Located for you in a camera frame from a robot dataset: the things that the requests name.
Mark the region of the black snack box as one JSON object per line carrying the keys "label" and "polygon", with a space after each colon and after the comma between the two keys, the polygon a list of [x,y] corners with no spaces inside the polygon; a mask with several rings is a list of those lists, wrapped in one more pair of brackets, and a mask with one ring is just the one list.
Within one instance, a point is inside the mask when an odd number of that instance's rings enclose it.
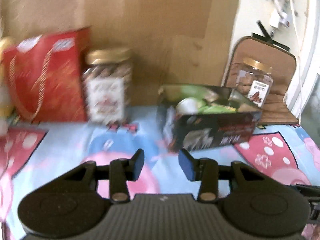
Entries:
{"label": "black snack box", "polygon": [[181,88],[196,84],[166,84],[158,91],[157,121],[169,150],[204,150],[249,141],[262,110],[234,88],[204,86],[220,96],[218,102],[235,107],[234,113],[181,115]]}

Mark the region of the white cup in box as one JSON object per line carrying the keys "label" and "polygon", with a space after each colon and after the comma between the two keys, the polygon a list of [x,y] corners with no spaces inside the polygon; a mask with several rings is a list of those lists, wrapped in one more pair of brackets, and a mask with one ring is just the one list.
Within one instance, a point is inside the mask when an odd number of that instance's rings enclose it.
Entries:
{"label": "white cup in box", "polygon": [[180,114],[197,114],[199,112],[198,100],[185,98],[177,104],[176,111]]}

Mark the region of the peanut jar gold lid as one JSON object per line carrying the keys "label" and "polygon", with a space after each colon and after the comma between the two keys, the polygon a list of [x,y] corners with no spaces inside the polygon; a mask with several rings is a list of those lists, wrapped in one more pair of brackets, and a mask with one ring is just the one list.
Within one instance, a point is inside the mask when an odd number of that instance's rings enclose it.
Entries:
{"label": "peanut jar gold lid", "polygon": [[127,121],[132,80],[132,52],[126,47],[91,50],[82,74],[86,113],[104,125]]}

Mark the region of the pecan jar gold lid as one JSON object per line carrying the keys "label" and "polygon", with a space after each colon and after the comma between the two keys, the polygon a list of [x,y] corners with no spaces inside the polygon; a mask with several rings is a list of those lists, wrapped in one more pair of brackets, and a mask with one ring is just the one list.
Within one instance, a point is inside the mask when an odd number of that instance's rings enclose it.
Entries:
{"label": "pecan jar gold lid", "polygon": [[251,102],[262,108],[273,85],[271,73],[272,68],[268,65],[246,57],[238,70],[236,88]]}

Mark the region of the yellow plush toy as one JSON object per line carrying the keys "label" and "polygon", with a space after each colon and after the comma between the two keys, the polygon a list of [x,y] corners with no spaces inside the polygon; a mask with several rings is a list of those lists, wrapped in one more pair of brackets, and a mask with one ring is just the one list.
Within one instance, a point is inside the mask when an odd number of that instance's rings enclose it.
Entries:
{"label": "yellow plush toy", "polygon": [[9,90],[5,78],[5,67],[3,63],[4,51],[12,46],[14,41],[10,37],[1,38],[1,103],[0,103],[0,116],[1,119],[6,119],[11,116],[14,106],[11,103]]}

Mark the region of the large cardboard sheet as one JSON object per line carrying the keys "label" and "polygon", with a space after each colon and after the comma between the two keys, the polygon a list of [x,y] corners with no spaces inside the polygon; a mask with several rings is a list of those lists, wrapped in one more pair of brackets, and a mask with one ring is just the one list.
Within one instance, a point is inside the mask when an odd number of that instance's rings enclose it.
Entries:
{"label": "large cardboard sheet", "polygon": [[90,27],[94,47],[136,55],[131,100],[153,105],[163,83],[220,85],[239,0],[1,0],[16,41]]}

